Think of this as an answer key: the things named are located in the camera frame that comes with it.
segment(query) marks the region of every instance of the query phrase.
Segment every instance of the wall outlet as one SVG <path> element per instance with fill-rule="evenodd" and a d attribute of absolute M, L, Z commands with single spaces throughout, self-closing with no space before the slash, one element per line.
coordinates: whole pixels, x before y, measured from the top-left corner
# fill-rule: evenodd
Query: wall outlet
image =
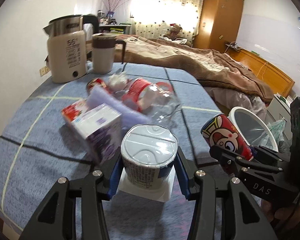
<path fill-rule="evenodd" d="M 40 68 L 40 76 L 47 74 L 49 71 L 50 69 L 47 66 Z"/>

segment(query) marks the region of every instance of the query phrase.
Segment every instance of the purple and white carton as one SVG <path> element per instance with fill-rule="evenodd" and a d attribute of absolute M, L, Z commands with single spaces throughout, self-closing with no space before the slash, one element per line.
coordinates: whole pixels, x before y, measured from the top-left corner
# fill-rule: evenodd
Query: purple and white carton
<path fill-rule="evenodd" d="M 121 144 L 121 114 L 107 104 L 80 115 L 71 124 L 96 164 L 112 158 Z"/>

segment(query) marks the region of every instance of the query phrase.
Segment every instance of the yogurt cup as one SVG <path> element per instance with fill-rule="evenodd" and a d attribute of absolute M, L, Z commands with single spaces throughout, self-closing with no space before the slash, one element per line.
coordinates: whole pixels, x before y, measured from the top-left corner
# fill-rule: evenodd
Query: yogurt cup
<path fill-rule="evenodd" d="M 159 189 L 166 181 L 178 150 L 177 138 L 154 124 L 132 127 L 121 143 L 121 155 L 129 181 L 145 189 Z"/>

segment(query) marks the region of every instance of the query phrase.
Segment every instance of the curtain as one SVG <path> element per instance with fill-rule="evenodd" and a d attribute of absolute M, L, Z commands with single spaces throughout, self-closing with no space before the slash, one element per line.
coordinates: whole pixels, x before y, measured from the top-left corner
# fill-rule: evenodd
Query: curtain
<path fill-rule="evenodd" d="M 136 22 L 136 34 L 145 38 L 160 38 L 170 24 L 182 27 L 180 35 L 192 41 L 197 35 L 203 0 L 133 0 L 131 14 Z"/>

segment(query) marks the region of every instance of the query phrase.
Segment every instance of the white mug with brown band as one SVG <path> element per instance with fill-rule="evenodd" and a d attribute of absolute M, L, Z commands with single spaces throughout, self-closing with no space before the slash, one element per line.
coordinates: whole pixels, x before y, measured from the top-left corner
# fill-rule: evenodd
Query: white mug with brown band
<path fill-rule="evenodd" d="M 98 74 L 105 74 L 112 70 L 114 62 L 114 51 L 116 44 L 122 44 L 122 63 L 126 49 L 126 42 L 116 40 L 117 34 L 98 33 L 92 36 L 92 61 L 93 71 Z"/>

